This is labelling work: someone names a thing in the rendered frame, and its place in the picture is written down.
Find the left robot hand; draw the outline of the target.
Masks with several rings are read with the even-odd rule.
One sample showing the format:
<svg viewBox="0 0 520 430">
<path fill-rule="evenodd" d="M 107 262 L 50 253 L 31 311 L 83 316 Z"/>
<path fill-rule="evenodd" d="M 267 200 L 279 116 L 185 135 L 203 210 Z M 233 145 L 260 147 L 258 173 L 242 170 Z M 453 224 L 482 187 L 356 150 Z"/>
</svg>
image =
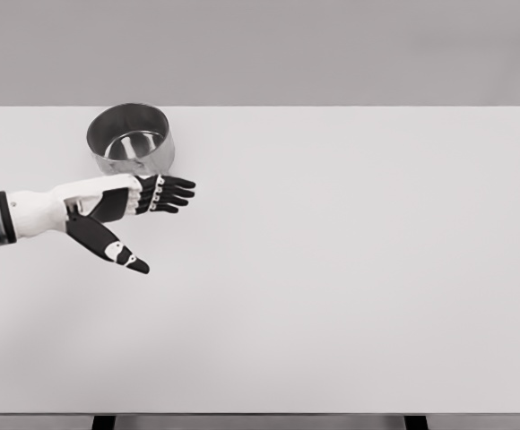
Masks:
<svg viewBox="0 0 520 430">
<path fill-rule="evenodd" d="M 175 176 L 117 174 L 53 189 L 65 206 L 65 233 L 104 261 L 147 274 L 150 266 L 106 225 L 149 212 L 175 214 L 195 196 L 196 183 Z"/>
</svg>

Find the silver metal pot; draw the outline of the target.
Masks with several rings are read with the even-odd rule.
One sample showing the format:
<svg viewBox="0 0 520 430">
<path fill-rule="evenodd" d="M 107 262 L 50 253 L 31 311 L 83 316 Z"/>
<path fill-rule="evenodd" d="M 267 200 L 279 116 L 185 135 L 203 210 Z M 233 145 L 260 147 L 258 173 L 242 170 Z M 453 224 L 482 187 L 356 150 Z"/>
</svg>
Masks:
<svg viewBox="0 0 520 430">
<path fill-rule="evenodd" d="M 89 125 L 86 140 L 105 175 L 167 175 L 175 159 L 169 119 L 142 103 L 104 110 Z"/>
</svg>

